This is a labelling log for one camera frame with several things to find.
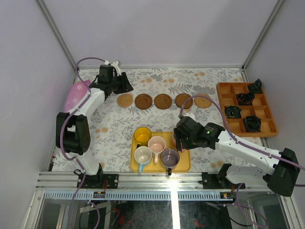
coaster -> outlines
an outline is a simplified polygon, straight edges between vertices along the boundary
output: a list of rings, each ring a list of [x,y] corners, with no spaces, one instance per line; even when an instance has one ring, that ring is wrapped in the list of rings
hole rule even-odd
[[[175,103],[177,105],[177,107],[181,108],[182,104],[184,103],[184,101],[188,98],[190,98],[191,96],[189,94],[183,93],[183,94],[179,94],[176,96],[175,99]],[[193,99],[190,99],[189,101],[187,101],[187,103],[184,106],[184,109],[189,109],[191,108],[191,106],[193,105]]]
[[[203,96],[206,96],[206,97],[210,98],[210,96],[208,94],[199,94],[199,95],[203,95]],[[208,108],[212,105],[212,102],[210,100],[197,97],[197,98],[195,98],[195,104],[199,108]]]
[[[140,94],[135,98],[134,104],[139,109],[146,110],[153,104],[153,99],[148,94]]]
[[[167,94],[159,94],[155,97],[153,102],[156,107],[165,110],[172,105],[172,98]]]
[[[117,103],[121,107],[128,107],[133,103],[132,94],[122,94],[118,97]]]

perforated metal strip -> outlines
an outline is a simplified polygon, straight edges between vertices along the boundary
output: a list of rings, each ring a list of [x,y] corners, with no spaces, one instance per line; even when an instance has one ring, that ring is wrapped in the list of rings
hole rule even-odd
[[[45,198],[72,199],[74,191],[46,191]],[[108,191],[104,197],[95,194],[93,191],[79,191],[75,197],[79,200],[171,200],[171,193],[163,192],[122,192]],[[221,199],[219,192],[178,192],[179,200],[201,200],[201,201],[228,201]]]

yellow tray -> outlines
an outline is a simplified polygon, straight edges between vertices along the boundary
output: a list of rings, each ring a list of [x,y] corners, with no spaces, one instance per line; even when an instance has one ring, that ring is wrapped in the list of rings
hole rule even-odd
[[[172,141],[172,132],[152,132],[152,137],[153,136],[160,136],[164,138],[166,141],[166,148],[172,148],[176,149],[176,146],[174,146],[173,141]],[[130,169],[133,172],[138,173],[139,172],[139,164],[135,161],[134,159],[134,152],[137,148],[137,143],[132,137],[132,153],[130,156]],[[191,158],[190,158],[190,151],[185,150],[183,153],[179,152],[180,155],[180,161],[175,169],[172,170],[173,173],[186,173],[191,169]],[[163,168],[161,164],[161,160],[158,160],[158,163],[155,164],[154,160],[152,158],[152,161],[148,166],[145,166],[143,169],[144,173],[166,173],[166,169]]]

table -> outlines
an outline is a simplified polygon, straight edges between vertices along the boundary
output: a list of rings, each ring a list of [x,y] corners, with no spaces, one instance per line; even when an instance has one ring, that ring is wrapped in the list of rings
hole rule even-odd
[[[173,99],[172,106],[160,110],[152,105],[147,110],[138,109],[134,102],[131,106],[119,107],[116,100],[119,95],[111,94],[89,119],[91,134],[90,148],[104,171],[131,172],[130,154],[134,131],[146,126],[151,131],[172,131],[178,123],[180,108],[174,103],[180,93],[196,95],[209,94],[217,103],[216,85],[219,82],[243,82],[238,68],[170,68],[170,69],[124,69],[134,90],[130,92],[133,99],[139,94],[149,94],[153,99],[158,94],[168,94]],[[91,81],[99,73],[98,69],[82,69],[82,79]],[[207,109],[198,108],[195,104],[185,112],[191,112],[197,121],[205,125],[214,122],[223,125],[218,110],[213,105]],[[261,145],[260,138],[245,138]],[[59,149],[56,149],[53,171],[74,171],[79,168],[75,160],[67,161]],[[190,172],[217,172],[223,163],[239,166],[251,164],[234,155],[197,148],[191,150],[192,168]]]

gray mug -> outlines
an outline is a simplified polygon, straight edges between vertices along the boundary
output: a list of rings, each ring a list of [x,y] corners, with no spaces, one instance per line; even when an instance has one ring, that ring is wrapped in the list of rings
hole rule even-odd
[[[176,168],[180,160],[179,153],[174,149],[166,149],[161,154],[161,162],[165,169],[168,171],[168,175],[172,174],[172,169]]]

